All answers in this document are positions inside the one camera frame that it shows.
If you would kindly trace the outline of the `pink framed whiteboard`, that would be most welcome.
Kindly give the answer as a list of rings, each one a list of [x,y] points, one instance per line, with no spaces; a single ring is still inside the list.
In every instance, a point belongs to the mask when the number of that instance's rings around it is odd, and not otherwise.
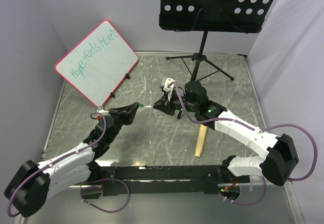
[[[55,64],[55,70],[93,105],[102,106],[138,60],[114,26],[103,20]]]

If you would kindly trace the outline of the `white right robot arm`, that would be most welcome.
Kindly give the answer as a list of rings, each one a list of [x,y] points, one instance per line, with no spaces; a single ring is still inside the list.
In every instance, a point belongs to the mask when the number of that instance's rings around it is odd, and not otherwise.
[[[209,100],[205,87],[198,81],[186,83],[184,92],[172,78],[161,82],[163,96],[153,108],[173,116],[184,112],[194,124],[201,124],[239,141],[254,157],[230,156],[223,161],[221,177],[233,182],[240,176],[261,176],[277,186],[283,186],[299,159],[293,139],[277,136],[242,120],[226,107]]]

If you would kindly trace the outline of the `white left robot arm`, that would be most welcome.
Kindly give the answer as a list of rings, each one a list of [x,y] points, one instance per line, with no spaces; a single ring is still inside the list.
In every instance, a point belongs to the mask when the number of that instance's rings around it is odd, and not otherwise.
[[[133,123],[141,104],[91,113],[97,120],[89,136],[69,151],[46,161],[24,162],[4,191],[8,199],[7,216],[30,217],[52,196],[71,185],[95,184],[100,178],[96,160],[110,148],[123,126]]]

